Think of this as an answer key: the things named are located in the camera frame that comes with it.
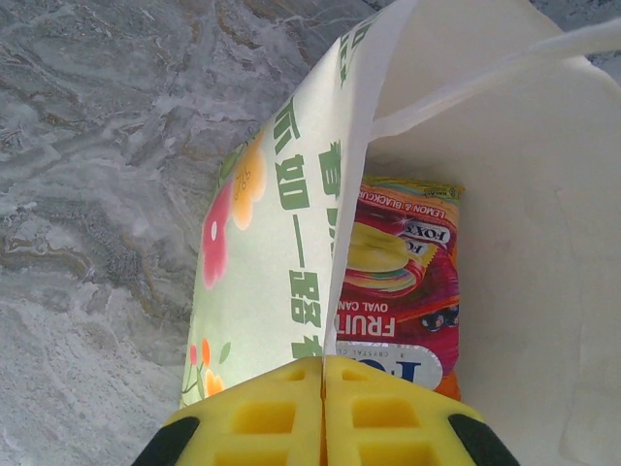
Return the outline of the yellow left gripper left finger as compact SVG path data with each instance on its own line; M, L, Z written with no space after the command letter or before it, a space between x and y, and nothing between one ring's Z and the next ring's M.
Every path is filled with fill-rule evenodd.
M135 465L324 463L322 359L307 357L174 413Z

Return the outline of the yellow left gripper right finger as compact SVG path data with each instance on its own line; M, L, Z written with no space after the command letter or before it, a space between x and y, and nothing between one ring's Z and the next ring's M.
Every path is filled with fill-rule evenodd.
M324 359L329 465L516 465L473 408L343 356Z

